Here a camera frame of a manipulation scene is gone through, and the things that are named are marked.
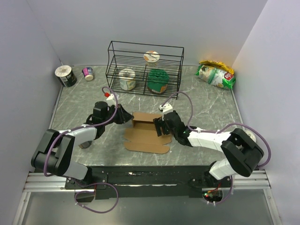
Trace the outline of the brown cardboard box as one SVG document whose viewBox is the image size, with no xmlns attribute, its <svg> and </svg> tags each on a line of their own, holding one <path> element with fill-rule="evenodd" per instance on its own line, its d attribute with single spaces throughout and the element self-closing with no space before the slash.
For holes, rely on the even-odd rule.
<svg viewBox="0 0 300 225">
<path fill-rule="evenodd" d="M 161 114 L 134 112 L 132 127 L 126 128 L 124 133 L 124 147 L 130 151 L 165 154 L 169 152 L 171 135 L 158 136 L 153 120 Z"/>
</svg>

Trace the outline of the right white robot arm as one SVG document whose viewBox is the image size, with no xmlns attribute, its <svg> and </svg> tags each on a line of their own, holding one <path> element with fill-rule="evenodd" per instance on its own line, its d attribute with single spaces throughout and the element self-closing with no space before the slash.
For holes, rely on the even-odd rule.
<svg viewBox="0 0 300 225">
<path fill-rule="evenodd" d="M 213 162 L 205 174 L 205 182 L 210 187 L 235 174 L 249 177 L 264 156 L 262 148 L 241 128 L 213 133 L 199 127 L 189 129 L 176 111 L 155 118 L 153 122 L 158 136 L 171 134 L 183 146 L 204 147 L 224 154 L 225 158 Z"/>
</svg>

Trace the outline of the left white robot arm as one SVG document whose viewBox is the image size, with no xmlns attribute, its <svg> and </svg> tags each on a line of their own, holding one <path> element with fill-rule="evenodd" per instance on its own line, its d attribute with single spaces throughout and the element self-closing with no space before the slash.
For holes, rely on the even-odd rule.
<svg viewBox="0 0 300 225">
<path fill-rule="evenodd" d="M 77 145 L 87 148 L 105 132 L 106 125 L 125 124 L 133 118 L 121 104 L 109 106 L 103 101 L 96 102 L 93 113 L 81 126 L 65 131 L 46 130 L 31 158 L 31 166 L 47 176 L 72 178 L 81 188 L 88 188 L 93 182 L 92 168 L 71 159 L 73 148 Z"/>
</svg>

